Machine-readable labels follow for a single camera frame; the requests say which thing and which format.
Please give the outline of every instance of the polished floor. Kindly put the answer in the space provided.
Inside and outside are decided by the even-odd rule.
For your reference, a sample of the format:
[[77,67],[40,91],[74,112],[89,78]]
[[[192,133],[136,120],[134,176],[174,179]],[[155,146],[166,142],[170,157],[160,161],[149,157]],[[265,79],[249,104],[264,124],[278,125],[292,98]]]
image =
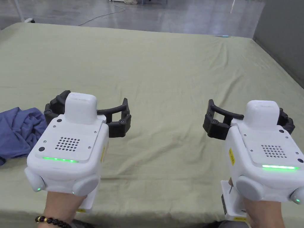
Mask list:
[[[229,35],[252,38],[263,0],[145,0],[124,12],[94,19],[83,26],[152,32]],[[26,18],[36,23],[77,26],[96,16],[122,9],[109,0],[19,0]],[[19,21],[13,0],[0,0],[0,28]]]

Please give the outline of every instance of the green led light strip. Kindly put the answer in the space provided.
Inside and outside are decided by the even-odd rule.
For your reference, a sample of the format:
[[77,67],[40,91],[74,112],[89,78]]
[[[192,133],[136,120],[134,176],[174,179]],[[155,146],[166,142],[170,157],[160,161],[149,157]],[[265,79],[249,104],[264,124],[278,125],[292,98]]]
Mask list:
[[275,169],[300,169],[299,167],[293,166],[282,166],[282,165],[262,165],[264,168],[275,168]]
[[66,162],[70,162],[70,163],[78,163],[79,162],[79,161],[75,161],[75,160],[68,160],[68,159],[61,159],[61,158],[54,158],[54,157],[43,157],[43,159],[56,160],[56,161],[66,161]]

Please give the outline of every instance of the mattress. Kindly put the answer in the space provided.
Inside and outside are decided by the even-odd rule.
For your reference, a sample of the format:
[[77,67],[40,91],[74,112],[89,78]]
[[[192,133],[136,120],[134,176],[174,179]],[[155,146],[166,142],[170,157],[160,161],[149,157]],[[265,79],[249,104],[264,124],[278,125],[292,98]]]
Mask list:
[[[131,128],[110,139],[93,212],[77,214],[102,227],[224,220],[223,141],[202,127],[211,98],[236,113],[276,101],[304,150],[304,90],[251,39],[18,23],[0,32],[0,72],[0,111],[43,111],[68,89],[95,95],[99,109],[128,98]],[[43,212],[46,192],[32,191],[25,167],[25,158],[0,167],[1,227],[35,227]],[[303,213],[284,203],[286,227],[301,227]]]

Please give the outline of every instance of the yellow warning label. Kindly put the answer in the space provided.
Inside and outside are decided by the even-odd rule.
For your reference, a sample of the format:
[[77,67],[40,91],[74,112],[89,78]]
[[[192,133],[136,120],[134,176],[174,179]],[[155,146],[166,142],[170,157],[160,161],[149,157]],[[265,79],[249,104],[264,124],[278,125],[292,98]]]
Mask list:
[[86,210],[85,209],[78,209],[77,212],[82,212],[82,213],[85,213]]
[[103,161],[103,156],[105,155],[105,147],[103,148],[103,150],[102,150],[102,155],[101,155],[101,159],[100,159],[100,162],[102,162]]
[[234,218],[233,218],[233,221],[237,221],[237,222],[246,222],[247,219],[246,219],[246,218],[243,218],[243,217],[234,217]]
[[232,164],[232,166],[234,166],[235,159],[234,159],[234,155],[233,155],[233,152],[232,152],[232,149],[231,149],[231,148],[230,148],[230,150],[229,150],[229,156],[230,156],[231,164]]

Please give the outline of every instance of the blue cloth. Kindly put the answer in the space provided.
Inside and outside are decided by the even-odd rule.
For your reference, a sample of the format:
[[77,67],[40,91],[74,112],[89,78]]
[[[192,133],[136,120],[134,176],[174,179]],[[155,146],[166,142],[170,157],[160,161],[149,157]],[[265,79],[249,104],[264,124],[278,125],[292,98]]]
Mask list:
[[46,128],[37,108],[22,111],[17,107],[0,113],[0,165],[8,158],[27,156]]

